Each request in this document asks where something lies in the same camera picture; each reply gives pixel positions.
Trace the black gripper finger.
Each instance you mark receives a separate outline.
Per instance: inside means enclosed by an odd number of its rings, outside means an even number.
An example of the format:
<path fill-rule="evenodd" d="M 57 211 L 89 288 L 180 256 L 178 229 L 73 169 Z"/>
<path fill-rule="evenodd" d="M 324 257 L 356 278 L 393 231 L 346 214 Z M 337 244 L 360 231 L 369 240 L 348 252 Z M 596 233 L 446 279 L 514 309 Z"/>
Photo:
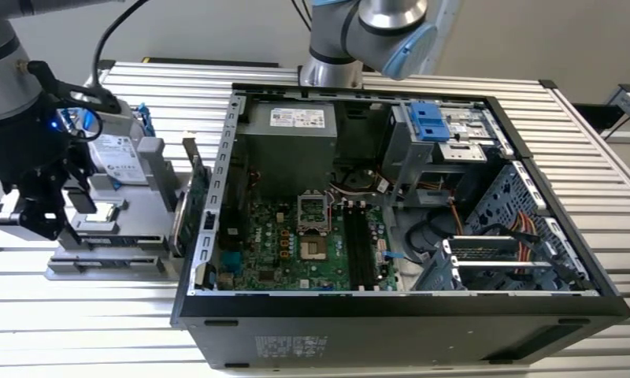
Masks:
<path fill-rule="evenodd" d="M 54 213 L 17 192 L 5 195 L 0 201 L 0 231 L 26 241 L 57 241 L 65 247 L 81 245 L 65 209 Z"/>
<path fill-rule="evenodd" d="M 57 186 L 66 192 L 78 213 L 94 213 L 96 204 L 90 196 L 89 178 L 96 172 L 96 167 L 89 157 L 66 157 L 62 159 L 62 173 L 57 179 Z"/>

